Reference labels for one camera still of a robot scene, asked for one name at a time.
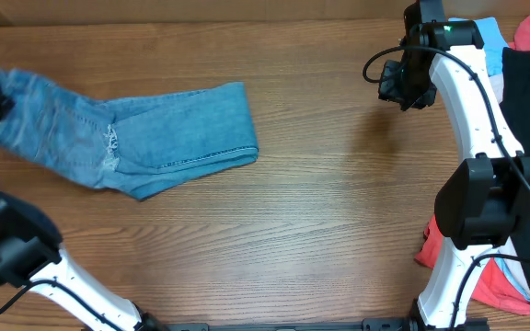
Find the blue denim jeans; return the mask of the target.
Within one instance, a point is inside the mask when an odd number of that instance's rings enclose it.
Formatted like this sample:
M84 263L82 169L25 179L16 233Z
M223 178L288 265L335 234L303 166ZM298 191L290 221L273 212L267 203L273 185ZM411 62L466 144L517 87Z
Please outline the blue denim jeans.
M88 188L144 200L259 155L240 82L99 100L0 69L0 88L15 102L0 122L0 146Z

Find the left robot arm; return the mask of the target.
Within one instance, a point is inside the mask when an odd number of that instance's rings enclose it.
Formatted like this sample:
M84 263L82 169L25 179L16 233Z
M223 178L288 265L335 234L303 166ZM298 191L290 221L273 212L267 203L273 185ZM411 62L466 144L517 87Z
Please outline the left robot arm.
M0 190L0 285L19 298L35 292L79 319L88 330L162 330L135 303L108 290L69 255L51 219L35 206Z

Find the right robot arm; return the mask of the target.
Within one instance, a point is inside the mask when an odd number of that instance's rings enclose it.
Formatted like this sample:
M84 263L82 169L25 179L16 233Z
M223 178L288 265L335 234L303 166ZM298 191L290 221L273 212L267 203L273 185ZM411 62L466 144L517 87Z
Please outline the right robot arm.
M378 97L401 110L442 97L459 166L434 202L443 243L426 288L404 318L367 318L365 330L486 330L467 318L483 269L530 220L530 157L508 128L487 72L475 22L449 22L440 1L417 0L403 14L400 61L386 61Z

